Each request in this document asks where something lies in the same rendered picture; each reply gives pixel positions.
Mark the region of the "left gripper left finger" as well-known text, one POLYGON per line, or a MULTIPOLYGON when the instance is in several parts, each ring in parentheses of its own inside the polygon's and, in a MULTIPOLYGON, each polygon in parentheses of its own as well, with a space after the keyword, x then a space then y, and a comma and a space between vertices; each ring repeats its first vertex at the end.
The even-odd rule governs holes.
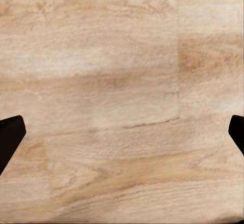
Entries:
POLYGON ((21 115, 0 121, 0 175, 26 134, 21 115))

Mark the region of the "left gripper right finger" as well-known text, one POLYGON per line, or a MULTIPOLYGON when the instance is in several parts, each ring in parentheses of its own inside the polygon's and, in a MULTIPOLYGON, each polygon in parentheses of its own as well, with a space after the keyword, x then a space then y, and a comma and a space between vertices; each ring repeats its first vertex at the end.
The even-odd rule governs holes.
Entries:
POLYGON ((244 117, 233 115, 228 132, 244 155, 244 117))

